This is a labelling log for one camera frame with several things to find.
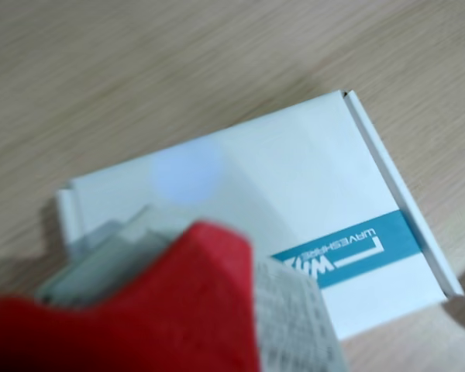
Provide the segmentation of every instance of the teal stripe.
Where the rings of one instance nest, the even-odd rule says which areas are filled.
[[[320,288],[421,253],[401,211],[390,212],[273,255],[316,277]]]

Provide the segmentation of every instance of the white box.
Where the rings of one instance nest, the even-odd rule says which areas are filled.
[[[73,179],[73,258],[144,205],[213,219],[317,277],[340,339],[463,293],[357,95],[335,91]]]

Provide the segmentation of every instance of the blurry object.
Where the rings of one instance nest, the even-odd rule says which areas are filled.
[[[121,240],[139,235],[145,213],[122,228]],[[160,242],[153,243],[160,251]],[[111,251],[110,245],[100,249]],[[51,286],[73,274],[85,279],[83,267],[89,270],[77,263]],[[261,358],[250,246],[229,230],[200,222],[97,305],[70,311],[0,299],[0,370],[247,372],[260,370],[261,361],[269,371],[345,371],[315,282],[272,260],[255,268]]]

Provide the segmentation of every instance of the wood grain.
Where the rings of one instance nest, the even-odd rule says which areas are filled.
[[[0,0],[0,291],[64,261],[70,177],[354,89],[465,286],[465,0]],[[344,343],[465,371],[465,300]]]

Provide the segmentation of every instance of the cardboard box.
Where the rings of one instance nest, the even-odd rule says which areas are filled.
[[[75,178],[58,204],[74,259],[144,205],[232,226],[317,279],[340,339],[463,293],[352,91]]]

